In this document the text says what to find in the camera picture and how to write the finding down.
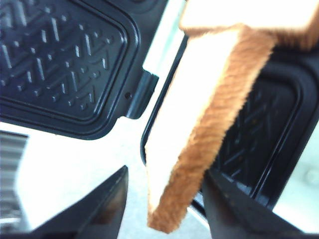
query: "sandwich maker plate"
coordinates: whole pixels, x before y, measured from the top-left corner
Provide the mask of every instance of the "sandwich maker plate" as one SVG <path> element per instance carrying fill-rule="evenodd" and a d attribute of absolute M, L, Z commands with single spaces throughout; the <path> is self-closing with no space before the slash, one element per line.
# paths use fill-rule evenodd
<path fill-rule="evenodd" d="M 139 118 L 157 76 L 143 70 L 166 0 L 2 0 L 1 121 L 80 139 Z M 184 52 L 172 65 L 141 140 Z M 319 118 L 319 46 L 276 48 L 212 168 L 273 208 Z M 194 201 L 203 212 L 202 202 Z"/>
<path fill-rule="evenodd" d="M 1 120 L 81 139 L 136 119 L 158 78 L 142 69 L 166 0 L 2 0 Z"/>

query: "bread crust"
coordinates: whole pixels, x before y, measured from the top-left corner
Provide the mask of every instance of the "bread crust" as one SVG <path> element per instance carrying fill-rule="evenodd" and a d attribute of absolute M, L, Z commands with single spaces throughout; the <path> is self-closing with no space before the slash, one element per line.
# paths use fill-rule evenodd
<path fill-rule="evenodd" d="M 197 119 L 158 207 L 153 212 L 149 210 L 148 226 L 156 230 L 170 233 L 179 227 L 187 207 L 200 188 L 205 170 L 213 163 L 226 131 L 244 105 L 275 45 L 274 38 L 268 34 L 243 25 L 234 27 L 240 28 L 239 39 L 227 59 L 215 94 Z"/>

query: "white bread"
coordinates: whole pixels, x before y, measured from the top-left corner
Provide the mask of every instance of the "white bread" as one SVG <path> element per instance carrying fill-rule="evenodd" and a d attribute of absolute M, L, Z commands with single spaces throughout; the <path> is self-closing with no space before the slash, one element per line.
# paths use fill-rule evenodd
<path fill-rule="evenodd" d="M 310 50 L 319 38 L 319 0 L 188 0 L 179 26 L 187 34 L 244 24 L 276 44 Z"/>
<path fill-rule="evenodd" d="M 188 0 L 187 48 L 146 144 L 148 225 L 178 228 L 275 44 L 310 50 L 319 0 Z"/>
<path fill-rule="evenodd" d="M 245 26 L 189 38 L 145 146 L 150 227 L 178 228 L 273 46 Z"/>

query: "hinge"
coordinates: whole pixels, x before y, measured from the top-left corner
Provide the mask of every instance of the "hinge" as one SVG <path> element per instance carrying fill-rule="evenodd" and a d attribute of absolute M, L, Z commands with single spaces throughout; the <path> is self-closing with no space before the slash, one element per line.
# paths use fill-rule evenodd
<path fill-rule="evenodd" d="M 143 72 L 126 117 L 131 119 L 138 119 L 141 117 L 151 99 L 158 80 L 158 76 L 153 75 L 148 71 Z"/>

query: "textured plate pattern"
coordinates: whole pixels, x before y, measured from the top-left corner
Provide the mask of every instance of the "textured plate pattern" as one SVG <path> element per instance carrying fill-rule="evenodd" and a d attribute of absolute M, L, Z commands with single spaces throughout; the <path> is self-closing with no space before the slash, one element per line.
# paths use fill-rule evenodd
<path fill-rule="evenodd" d="M 259 79 L 229 129 L 215 167 L 252 193 L 291 117 L 297 92 L 288 84 Z"/>
<path fill-rule="evenodd" d="M 123 32 L 66 0 L 2 0 L 1 100 L 57 118 L 90 120 L 123 56 Z"/>

